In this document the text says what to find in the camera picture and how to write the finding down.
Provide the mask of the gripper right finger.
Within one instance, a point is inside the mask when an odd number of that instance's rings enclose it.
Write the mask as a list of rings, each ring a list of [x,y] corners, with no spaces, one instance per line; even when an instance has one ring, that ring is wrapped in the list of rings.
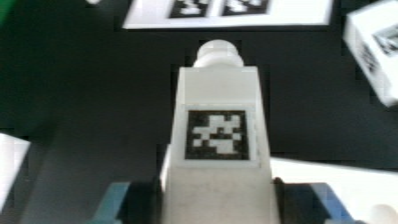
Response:
[[[357,224],[327,183],[273,179],[280,224]]]

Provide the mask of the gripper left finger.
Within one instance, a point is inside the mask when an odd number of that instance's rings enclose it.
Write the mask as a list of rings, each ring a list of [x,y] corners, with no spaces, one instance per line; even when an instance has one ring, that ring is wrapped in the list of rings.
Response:
[[[83,224],[160,224],[160,179],[113,182],[97,209]]]

